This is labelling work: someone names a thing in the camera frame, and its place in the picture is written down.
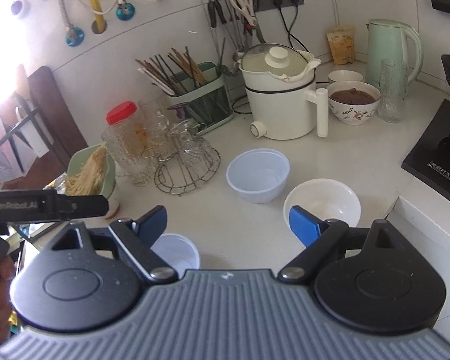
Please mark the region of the person's left hand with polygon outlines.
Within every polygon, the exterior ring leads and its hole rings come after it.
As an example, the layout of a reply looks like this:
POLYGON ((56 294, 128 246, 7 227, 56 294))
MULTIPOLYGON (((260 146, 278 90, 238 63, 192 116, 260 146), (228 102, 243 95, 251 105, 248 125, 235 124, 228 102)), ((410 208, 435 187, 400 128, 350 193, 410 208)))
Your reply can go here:
POLYGON ((7 256, 0 265, 0 344, 9 338, 9 316, 12 307, 9 300, 9 286, 14 276, 14 263, 7 256))

